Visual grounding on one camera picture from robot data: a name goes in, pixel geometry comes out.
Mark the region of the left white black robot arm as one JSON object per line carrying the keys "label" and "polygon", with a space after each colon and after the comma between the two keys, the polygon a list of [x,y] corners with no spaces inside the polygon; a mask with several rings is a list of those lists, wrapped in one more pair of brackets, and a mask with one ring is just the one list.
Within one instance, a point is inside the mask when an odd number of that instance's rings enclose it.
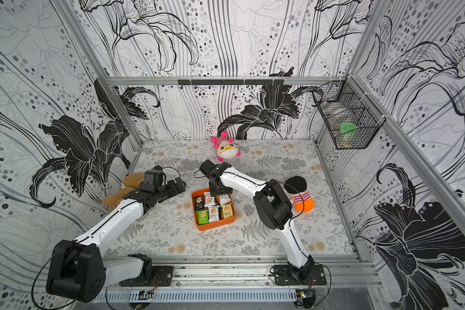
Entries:
{"label": "left white black robot arm", "polygon": [[80,302],[91,302],[108,286],[169,287],[172,266],[153,267],[144,254],[106,257],[120,235],[152,207],[185,192],[181,178],[165,185],[147,185],[127,193],[120,204],[93,228],[74,240],[62,240],[50,260],[46,292]]}

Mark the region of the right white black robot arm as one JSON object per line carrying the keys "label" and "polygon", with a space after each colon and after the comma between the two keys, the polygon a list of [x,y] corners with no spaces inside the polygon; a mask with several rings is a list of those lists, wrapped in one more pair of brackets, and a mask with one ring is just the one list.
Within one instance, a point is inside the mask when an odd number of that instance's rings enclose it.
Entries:
{"label": "right white black robot arm", "polygon": [[226,162],[214,164],[205,160],[199,171],[209,180],[212,195],[238,191],[251,198],[261,222],[278,235],[286,251],[292,277],[299,282],[309,279],[315,262],[299,239],[293,220],[293,206],[278,181],[257,180]]}

